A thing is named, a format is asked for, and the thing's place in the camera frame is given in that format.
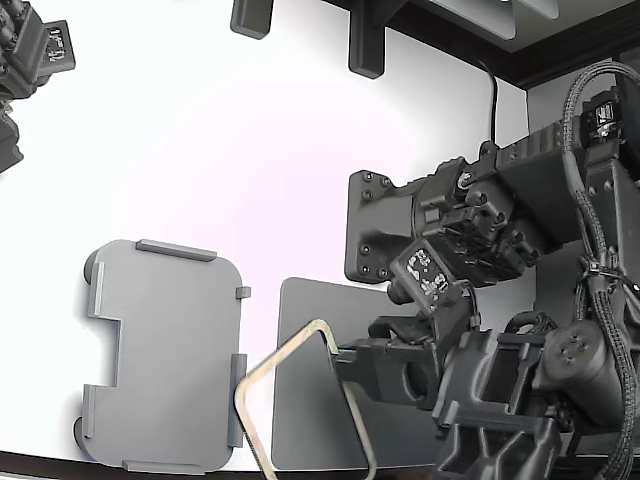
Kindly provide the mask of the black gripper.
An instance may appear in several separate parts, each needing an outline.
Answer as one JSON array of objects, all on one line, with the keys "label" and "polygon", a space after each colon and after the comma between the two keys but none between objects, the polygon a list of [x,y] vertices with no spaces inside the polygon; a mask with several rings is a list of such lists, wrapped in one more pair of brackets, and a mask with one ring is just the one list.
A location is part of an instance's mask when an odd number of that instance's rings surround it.
[{"label": "black gripper", "polygon": [[470,327],[468,314],[382,316],[368,334],[340,346],[337,359],[398,363],[334,367],[370,399],[426,410],[441,429],[466,420],[481,403],[495,346],[488,332]]}]

